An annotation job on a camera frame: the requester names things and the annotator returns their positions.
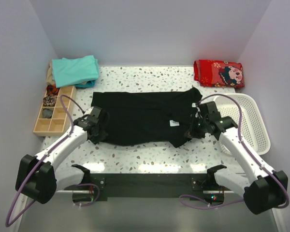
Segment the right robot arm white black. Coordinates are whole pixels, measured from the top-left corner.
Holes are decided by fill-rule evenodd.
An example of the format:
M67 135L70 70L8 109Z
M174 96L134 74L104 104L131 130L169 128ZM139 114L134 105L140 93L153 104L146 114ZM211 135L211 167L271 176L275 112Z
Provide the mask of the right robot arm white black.
M212 190L220 186L230 189L243 198L255 215L289 205L287 175L283 171L275 171L267 164L244 139L241 123L235 123L229 116L222 117L213 101L196 104L188 131L192 138L204 138L207 133L231 152L245 176L221 164L207 170L203 186Z

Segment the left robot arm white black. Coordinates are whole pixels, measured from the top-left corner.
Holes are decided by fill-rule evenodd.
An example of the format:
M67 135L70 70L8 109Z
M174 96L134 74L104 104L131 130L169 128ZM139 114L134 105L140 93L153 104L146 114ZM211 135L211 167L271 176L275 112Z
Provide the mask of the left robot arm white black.
M87 189L92 183L89 169L73 164L70 169L58 171L59 165L85 142L97 144L107 137L105 131L109 113L91 107L74 120L68 131L52 145L35 156L25 155L19 164L15 189L33 200L45 204L54 194L70 186Z

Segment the black t shirt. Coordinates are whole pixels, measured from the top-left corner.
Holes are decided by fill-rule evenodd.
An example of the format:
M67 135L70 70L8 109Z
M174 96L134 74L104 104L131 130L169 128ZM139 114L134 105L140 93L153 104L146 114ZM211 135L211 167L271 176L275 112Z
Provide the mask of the black t shirt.
M103 142L119 146L169 142L177 148L189 141L185 133L192 105L201 99L195 87L184 92L94 92L91 105L109 114Z

